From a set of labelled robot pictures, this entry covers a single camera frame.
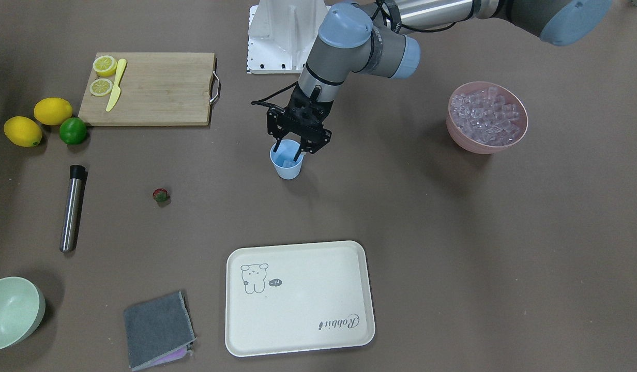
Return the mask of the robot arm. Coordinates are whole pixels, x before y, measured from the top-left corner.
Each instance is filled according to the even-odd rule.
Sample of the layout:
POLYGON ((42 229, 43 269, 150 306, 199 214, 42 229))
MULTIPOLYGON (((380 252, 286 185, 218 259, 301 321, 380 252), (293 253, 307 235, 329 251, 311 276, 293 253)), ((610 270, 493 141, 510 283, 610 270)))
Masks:
POLYGON ((410 33, 436 33, 472 18, 498 18, 552 45, 570 45, 590 33, 611 1, 375 1, 333 5, 319 26, 287 106, 269 103, 267 132, 277 151, 284 137, 300 137, 295 157, 316 153, 332 133, 323 121, 350 73, 406 79, 420 62, 410 33))

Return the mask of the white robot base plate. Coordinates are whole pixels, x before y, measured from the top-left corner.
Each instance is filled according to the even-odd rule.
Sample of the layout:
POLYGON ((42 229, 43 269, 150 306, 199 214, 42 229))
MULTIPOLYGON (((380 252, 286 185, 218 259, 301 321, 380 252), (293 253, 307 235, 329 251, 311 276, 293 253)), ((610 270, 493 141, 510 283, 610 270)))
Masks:
POLYGON ((302 73, 328 9, 323 1, 260 1, 250 7, 246 71, 302 73))

